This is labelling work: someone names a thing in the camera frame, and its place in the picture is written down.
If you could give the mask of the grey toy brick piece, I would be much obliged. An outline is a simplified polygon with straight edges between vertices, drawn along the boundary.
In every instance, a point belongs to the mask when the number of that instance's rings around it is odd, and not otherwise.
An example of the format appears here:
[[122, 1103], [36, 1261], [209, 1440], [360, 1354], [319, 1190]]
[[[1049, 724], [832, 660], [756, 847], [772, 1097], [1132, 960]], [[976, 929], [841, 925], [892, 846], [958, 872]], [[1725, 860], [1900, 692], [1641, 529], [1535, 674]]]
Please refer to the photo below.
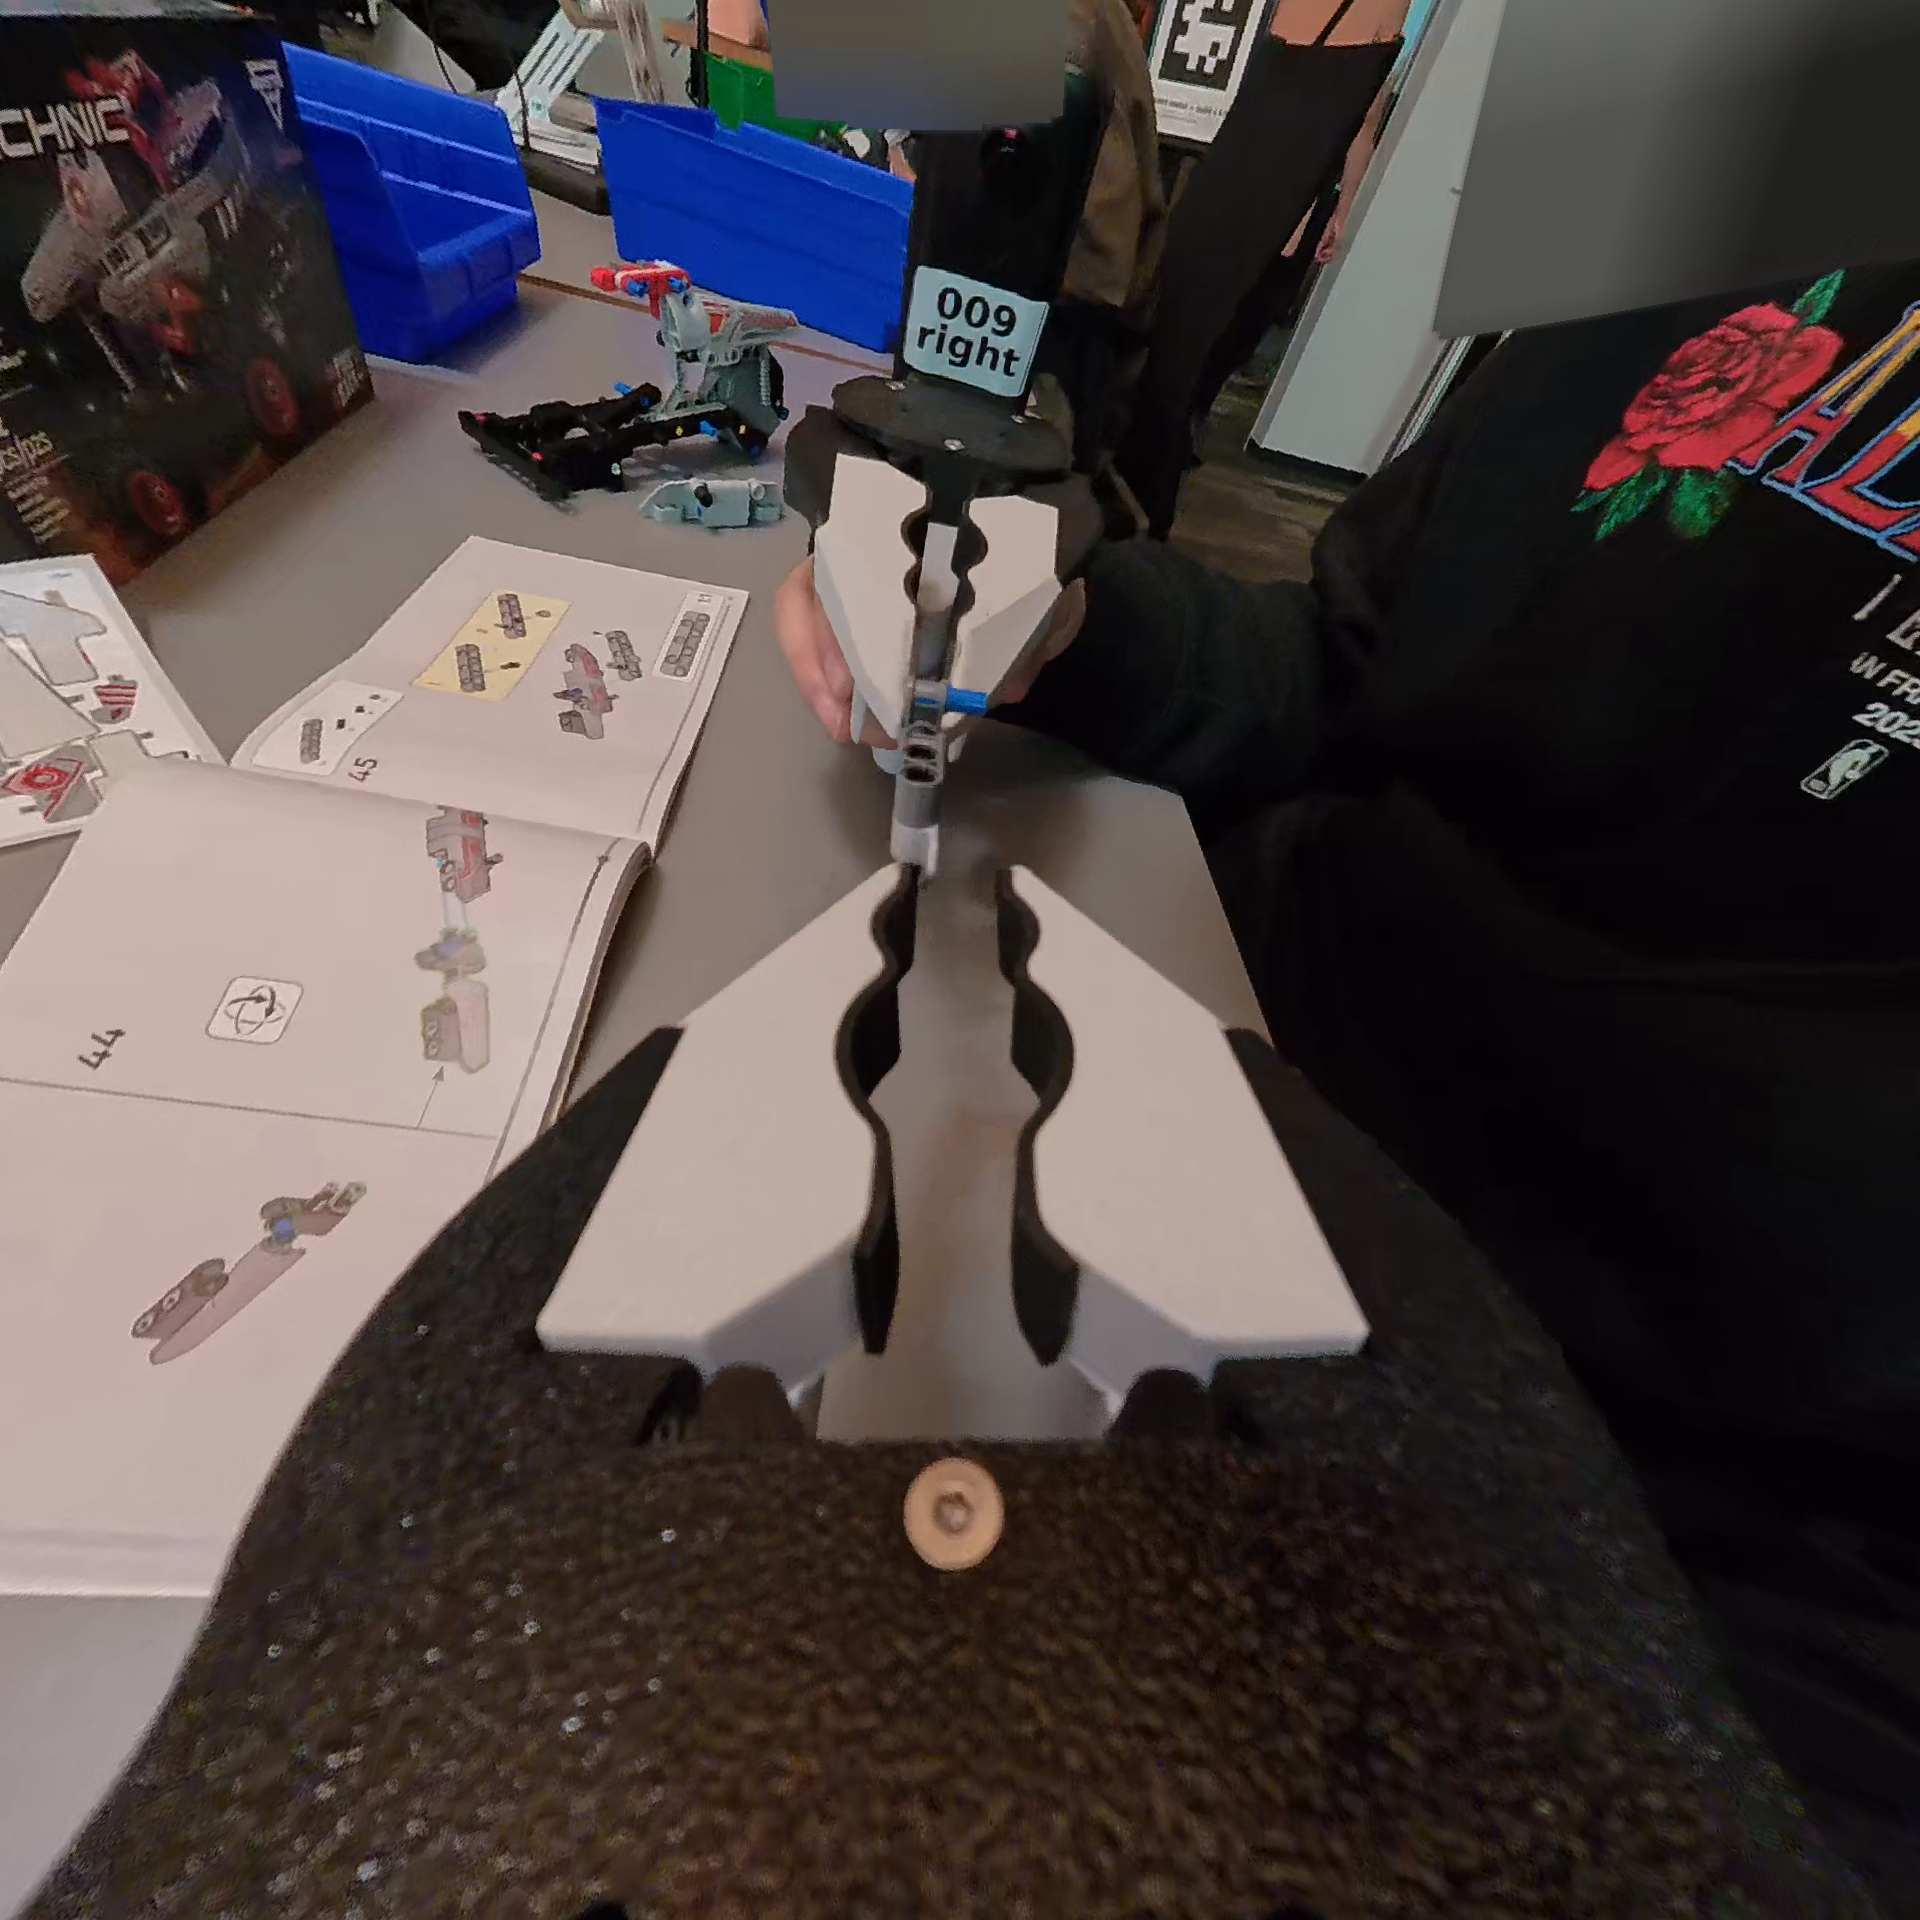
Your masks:
[[733, 533], [778, 524], [784, 500], [778, 486], [749, 474], [684, 474], [654, 486], [639, 502], [639, 514], [654, 524]]

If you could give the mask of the black toy chassis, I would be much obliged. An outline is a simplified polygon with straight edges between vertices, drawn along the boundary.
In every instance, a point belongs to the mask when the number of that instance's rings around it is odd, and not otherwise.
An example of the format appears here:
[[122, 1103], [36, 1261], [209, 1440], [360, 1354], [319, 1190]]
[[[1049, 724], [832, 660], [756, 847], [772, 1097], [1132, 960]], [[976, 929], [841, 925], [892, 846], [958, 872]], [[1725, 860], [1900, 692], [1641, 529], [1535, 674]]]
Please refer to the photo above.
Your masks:
[[694, 400], [676, 412], [656, 385], [639, 384], [590, 402], [543, 400], [518, 416], [460, 412], [457, 425], [493, 466], [560, 505], [582, 490], [626, 489], [660, 447], [720, 440], [758, 460], [786, 418], [778, 400]]

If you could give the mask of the white frame stand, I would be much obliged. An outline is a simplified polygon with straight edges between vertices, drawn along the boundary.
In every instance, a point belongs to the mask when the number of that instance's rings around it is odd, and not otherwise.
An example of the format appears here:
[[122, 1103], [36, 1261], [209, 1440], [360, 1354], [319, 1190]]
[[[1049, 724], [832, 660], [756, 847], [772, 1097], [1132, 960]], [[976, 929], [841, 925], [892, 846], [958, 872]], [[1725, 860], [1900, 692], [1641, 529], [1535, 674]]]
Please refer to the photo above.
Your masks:
[[601, 160], [597, 97], [693, 104], [688, 47], [670, 33], [686, 24], [688, 4], [552, 4], [492, 101], [525, 150], [590, 170]]

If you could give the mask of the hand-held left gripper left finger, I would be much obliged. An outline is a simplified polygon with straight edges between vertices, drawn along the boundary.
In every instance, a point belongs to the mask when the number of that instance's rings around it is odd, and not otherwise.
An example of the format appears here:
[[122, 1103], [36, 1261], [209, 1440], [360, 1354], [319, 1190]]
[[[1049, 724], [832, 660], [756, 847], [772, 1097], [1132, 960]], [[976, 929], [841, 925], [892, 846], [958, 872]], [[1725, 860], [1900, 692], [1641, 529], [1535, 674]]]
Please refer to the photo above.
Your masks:
[[647, 1092], [535, 1318], [550, 1354], [693, 1374], [816, 1433], [829, 1369], [895, 1316], [901, 1057], [920, 878], [889, 864], [639, 1044]]

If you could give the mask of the black toy set box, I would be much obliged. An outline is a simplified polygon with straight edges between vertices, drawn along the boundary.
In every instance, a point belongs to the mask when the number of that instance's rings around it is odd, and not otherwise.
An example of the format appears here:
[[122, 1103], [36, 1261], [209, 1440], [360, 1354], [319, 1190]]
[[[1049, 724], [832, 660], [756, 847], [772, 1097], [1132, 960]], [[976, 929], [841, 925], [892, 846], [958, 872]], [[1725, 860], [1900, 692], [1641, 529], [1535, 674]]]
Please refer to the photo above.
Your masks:
[[277, 24], [4, 4], [1, 558], [121, 585], [369, 400]]

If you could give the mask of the black and white marker tag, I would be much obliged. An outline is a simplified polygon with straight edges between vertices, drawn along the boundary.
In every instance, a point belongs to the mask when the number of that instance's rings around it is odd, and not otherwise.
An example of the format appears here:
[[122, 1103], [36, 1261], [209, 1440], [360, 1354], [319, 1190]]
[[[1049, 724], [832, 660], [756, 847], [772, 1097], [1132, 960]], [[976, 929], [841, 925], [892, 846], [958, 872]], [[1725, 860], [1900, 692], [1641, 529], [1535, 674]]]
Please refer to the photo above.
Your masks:
[[1222, 127], [1272, 1], [1157, 1], [1145, 44], [1164, 143], [1205, 148]]

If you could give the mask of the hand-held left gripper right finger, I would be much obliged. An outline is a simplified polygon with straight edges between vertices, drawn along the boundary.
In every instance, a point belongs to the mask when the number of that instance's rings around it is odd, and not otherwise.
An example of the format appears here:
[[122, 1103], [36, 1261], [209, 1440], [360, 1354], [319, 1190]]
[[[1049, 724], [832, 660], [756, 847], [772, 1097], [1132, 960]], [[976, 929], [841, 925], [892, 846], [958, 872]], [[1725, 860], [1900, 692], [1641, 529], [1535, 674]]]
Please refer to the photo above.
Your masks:
[[1369, 1320], [1256, 1071], [1280, 1060], [1025, 866], [993, 878], [1013, 1062], [1034, 1097], [1015, 1145], [1015, 1318], [1114, 1424], [1152, 1376], [1346, 1360]]

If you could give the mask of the red and white sticker sheet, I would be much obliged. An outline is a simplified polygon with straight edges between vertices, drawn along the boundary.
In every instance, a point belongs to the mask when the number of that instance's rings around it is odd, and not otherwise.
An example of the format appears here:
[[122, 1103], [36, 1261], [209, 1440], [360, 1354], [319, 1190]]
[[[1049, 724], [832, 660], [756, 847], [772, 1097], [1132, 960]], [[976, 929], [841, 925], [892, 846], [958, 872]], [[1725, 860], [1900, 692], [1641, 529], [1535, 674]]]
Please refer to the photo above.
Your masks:
[[1, 565], [1, 846], [78, 831], [165, 759], [223, 761], [101, 565]]

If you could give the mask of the grey toy beam assembly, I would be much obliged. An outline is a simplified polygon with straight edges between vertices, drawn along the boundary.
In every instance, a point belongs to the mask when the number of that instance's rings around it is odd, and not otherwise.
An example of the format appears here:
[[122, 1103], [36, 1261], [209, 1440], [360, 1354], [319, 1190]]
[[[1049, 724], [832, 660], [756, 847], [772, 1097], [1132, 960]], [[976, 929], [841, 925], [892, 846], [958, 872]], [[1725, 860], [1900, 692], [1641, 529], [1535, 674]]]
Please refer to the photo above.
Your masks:
[[990, 697], [964, 686], [958, 666], [966, 585], [959, 567], [964, 529], [964, 524], [928, 524], [914, 588], [914, 632], [895, 736], [892, 857], [914, 869], [919, 879], [935, 879], [938, 871], [943, 776], [953, 736], [990, 708]]

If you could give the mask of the person's right hand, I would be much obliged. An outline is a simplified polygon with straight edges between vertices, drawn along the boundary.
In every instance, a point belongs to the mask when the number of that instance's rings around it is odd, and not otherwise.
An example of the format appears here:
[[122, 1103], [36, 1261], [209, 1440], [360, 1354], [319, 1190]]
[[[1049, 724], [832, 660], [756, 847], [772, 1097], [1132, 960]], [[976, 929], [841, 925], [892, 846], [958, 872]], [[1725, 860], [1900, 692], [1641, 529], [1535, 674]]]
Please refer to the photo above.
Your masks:
[[813, 558], [794, 565], [774, 592], [774, 642], [797, 694], [828, 736], [852, 744], [854, 680], [813, 581]]

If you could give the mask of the open instruction booklet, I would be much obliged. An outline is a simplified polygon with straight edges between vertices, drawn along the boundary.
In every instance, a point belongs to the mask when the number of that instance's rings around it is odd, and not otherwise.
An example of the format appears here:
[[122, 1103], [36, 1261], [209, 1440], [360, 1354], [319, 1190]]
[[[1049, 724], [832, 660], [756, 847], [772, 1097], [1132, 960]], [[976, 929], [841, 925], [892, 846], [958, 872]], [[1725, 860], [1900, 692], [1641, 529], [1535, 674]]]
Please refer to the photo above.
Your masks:
[[402, 1268], [556, 1118], [749, 606], [465, 538], [1, 978], [4, 1594], [206, 1597]]

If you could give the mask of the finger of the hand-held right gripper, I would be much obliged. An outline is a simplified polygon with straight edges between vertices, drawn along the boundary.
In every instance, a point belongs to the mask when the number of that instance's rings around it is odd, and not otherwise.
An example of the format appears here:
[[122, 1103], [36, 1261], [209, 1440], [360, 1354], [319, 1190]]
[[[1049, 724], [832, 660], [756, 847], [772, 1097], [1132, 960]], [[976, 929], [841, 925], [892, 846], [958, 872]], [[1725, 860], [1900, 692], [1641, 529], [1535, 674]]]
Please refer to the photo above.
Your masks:
[[813, 585], [832, 624], [856, 698], [898, 741], [917, 642], [920, 558], [909, 536], [924, 526], [928, 490], [880, 460], [837, 453], [828, 514], [813, 534]]
[[1062, 594], [1061, 510], [1028, 496], [981, 496], [969, 529], [982, 552], [966, 568], [966, 608], [950, 649], [949, 706], [986, 706], [1025, 660]]

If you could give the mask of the black printed sweatshirt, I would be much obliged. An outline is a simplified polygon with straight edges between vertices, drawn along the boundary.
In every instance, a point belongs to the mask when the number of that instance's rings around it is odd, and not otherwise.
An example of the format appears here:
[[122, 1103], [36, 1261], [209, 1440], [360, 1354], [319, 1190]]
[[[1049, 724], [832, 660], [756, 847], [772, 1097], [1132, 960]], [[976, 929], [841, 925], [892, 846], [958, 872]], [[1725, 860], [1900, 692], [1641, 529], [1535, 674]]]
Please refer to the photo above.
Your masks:
[[1510, 338], [1208, 589], [1277, 1041], [1525, 1286], [1914, 1837], [1914, 264]]

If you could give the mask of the white cabinet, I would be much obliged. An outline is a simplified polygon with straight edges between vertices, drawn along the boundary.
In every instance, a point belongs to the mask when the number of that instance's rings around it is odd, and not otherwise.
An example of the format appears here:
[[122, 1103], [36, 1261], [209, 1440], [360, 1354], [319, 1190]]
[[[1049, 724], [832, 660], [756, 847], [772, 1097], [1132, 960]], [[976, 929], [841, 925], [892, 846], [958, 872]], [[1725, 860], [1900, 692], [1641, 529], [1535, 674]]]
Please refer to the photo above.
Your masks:
[[1417, 4], [1389, 106], [1332, 257], [1254, 421], [1249, 449], [1324, 479], [1376, 472], [1418, 438], [1470, 358], [1432, 326], [1504, 1]]

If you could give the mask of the blue plastic bin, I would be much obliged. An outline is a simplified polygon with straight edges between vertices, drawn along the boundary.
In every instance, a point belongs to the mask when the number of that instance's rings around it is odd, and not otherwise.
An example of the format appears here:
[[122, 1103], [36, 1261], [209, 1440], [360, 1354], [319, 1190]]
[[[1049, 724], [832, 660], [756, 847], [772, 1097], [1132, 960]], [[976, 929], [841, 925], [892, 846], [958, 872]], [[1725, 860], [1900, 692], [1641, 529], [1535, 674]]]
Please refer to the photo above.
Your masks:
[[542, 238], [508, 117], [289, 41], [281, 54], [360, 345], [418, 365], [516, 306]]
[[895, 350], [906, 180], [765, 127], [729, 130], [696, 106], [592, 104], [622, 256], [678, 262], [706, 292]]

